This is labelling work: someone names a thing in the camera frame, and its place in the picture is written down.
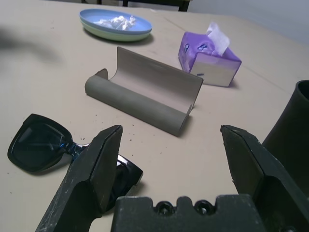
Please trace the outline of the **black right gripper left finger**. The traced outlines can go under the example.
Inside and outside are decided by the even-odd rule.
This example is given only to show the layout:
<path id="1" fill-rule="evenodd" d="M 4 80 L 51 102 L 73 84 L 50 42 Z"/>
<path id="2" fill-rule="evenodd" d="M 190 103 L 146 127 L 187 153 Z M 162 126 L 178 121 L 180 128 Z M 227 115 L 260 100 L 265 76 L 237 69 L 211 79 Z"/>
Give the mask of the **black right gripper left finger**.
<path id="1" fill-rule="evenodd" d="M 87 232 L 105 213 L 116 175 L 121 125 L 101 131 L 69 166 L 38 232 Z"/>

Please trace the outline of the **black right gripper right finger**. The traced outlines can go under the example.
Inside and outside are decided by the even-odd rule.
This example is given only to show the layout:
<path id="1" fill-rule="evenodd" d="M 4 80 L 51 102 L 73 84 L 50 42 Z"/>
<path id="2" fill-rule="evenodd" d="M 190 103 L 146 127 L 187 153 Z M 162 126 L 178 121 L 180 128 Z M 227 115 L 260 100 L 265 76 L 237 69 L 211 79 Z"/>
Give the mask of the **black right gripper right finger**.
<path id="1" fill-rule="evenodd" d="M 239 194 L 252 197 L 268 232 L 307 232 L 309 201 L 284 166 L 246 130 L 222 125 L 226 157 Z"/>

